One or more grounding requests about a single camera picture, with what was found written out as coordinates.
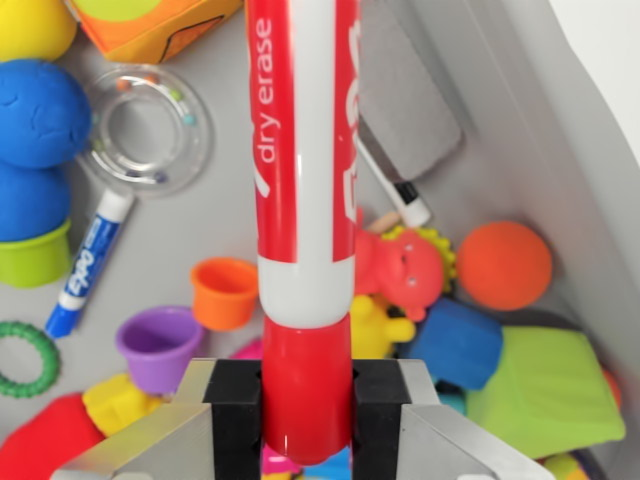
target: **orange block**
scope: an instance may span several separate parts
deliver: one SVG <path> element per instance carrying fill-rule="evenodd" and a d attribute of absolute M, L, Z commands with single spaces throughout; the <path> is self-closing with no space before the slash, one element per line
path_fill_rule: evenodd
<path fill-rule="evenodd" d="M 111 61 L 157 64 L 227 20 L 242 0 L 71 0 L 82 28 Z"/>

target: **blue ball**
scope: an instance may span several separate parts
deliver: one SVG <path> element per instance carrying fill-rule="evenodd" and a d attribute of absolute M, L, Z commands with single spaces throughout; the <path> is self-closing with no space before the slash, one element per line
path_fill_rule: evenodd
<path fill-rule="evenodd" d="M 59 167 L 29 170 L 0 163 L 0 242 L 49 233 L 70 209 L 69 185 Z"/>
<path fill-rule="evenodd" d="M 0 161 L 60 165 L 80 153 L 90 130 L 89 100 L 62 68 L 40 60 L 0 63 Z"/>

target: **blue marker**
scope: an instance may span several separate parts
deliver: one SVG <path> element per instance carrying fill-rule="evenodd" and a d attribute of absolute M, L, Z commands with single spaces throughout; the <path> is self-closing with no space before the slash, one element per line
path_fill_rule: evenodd
<path fill-rule="evenodd" d="M 105 191 L 73 262 L 73 270 L 45 327 L 50 337 L 66 337 L 75 328 L 134 198 L 131 193 Z"/>

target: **green teething ring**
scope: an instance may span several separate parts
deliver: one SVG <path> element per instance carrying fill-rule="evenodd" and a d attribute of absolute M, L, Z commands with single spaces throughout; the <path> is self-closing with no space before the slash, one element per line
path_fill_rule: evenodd
<path fill-rule="evenodd" d="M 33 325 L 22 322 L 0 322 L 0 339 L 4 337 L 21 338 L 33 345 L 42 357 L 42 373 L 30 383 L 14 382 L 0 373 L 0 395 L 31 398 L 49 390 L 60 374 L 58 349 L 51 339 Z"/>

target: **green stacking cup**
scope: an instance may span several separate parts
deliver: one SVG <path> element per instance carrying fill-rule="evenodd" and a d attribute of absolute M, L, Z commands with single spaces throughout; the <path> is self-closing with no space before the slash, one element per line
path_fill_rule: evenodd
<path fill-rule="evenodd" d="M 57 229 L 20 242 L 0 242 L 0 283 L 34 288 L 54 282 L 68 272 L 71 254 L 66 220 Z"/>

